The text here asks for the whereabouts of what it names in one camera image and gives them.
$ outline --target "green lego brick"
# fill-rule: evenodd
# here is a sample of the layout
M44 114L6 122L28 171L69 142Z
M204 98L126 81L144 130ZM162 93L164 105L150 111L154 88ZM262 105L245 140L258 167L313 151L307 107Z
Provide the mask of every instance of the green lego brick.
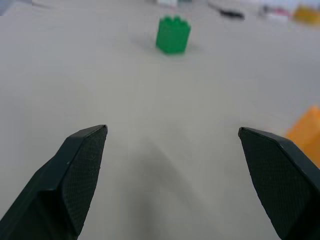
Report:
M191 26L179 16L166 16L160 19L156 46L165 54L184 53L188 43Z

